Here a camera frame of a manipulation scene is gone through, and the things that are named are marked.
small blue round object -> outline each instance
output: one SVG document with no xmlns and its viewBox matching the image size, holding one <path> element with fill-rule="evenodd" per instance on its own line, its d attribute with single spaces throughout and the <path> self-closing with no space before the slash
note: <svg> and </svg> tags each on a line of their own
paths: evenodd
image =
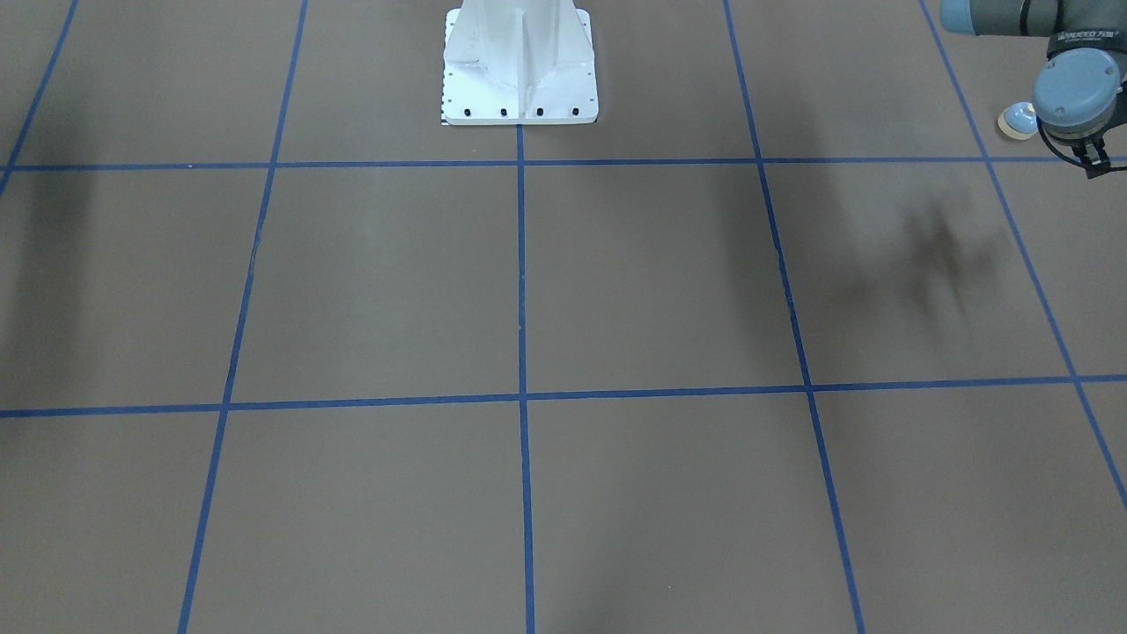
<svg viewBox="0 0 1127 634">
<path fill-rule="evenodd" d="M 1021 101 L 1005 108 L 1005 123 L 1022 134 L 1037 133 L 1037 115 L 1029 101 Z"/>
<path fill-rule="evenodd" d="M 939 20 L 951 33 L 978 35 L 970 18 L 970 0 L 943 0 L 939 5 Z"/>
<path fill-rule="evenodd" d="M 1122 71 L 1111 55 L 1075 48 L 1049 60 L 1033 83 L 1037 116 L 1057 127 L 1094 122 L 1116 101 Z"/>
</svg>

white metal bracket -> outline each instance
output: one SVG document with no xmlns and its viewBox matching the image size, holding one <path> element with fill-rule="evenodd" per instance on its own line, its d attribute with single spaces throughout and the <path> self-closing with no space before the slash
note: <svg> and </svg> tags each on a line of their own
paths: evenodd
<svg viewBox="0 0 1127 634">
<path fill-rule="evenodd" d="M 591 16 L 573 0 L 464 0 L 446 15 L 442 122 L 593 123 Z"/>
</svg>

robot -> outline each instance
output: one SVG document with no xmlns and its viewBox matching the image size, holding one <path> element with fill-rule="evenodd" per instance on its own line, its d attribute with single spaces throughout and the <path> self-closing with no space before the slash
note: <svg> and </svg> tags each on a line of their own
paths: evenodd
<svg viewBox="0 0 1127 634">
<path fill-rule="evenodd" d="M 940 19 L 964 35 L 1048 37 L 1032 101 L 1006 108 L 1000 130 L 1019 140 L 1040 134 L 1089 178 L 1127 170 L 1111 166 L 1103 144 L 1109 130 L 1127 123 L 1127 0 L 942 0 Z"/>
</svg>

